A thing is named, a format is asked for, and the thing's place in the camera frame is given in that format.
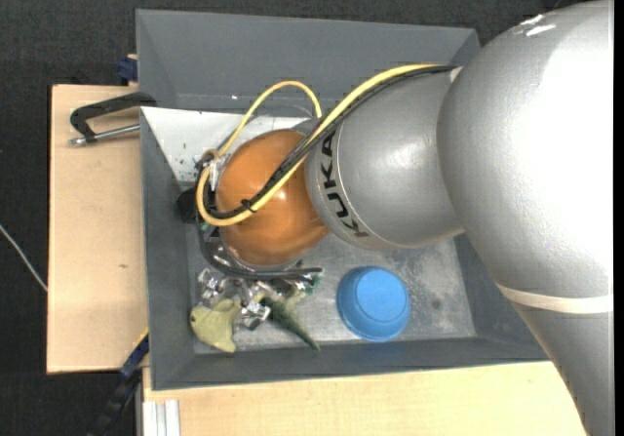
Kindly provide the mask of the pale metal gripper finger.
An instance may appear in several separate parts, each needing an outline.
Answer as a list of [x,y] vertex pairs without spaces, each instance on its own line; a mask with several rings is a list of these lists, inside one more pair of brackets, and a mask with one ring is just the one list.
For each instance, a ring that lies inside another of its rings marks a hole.
[[255,330],[264,323],[271,314],[271,307],[260,300],[248,300],[242,302],[240,321],[248,330]]
[[201,302],[219,298],[224,288],[221,279],[209,268],[204,268],[196,277],[197,296]]

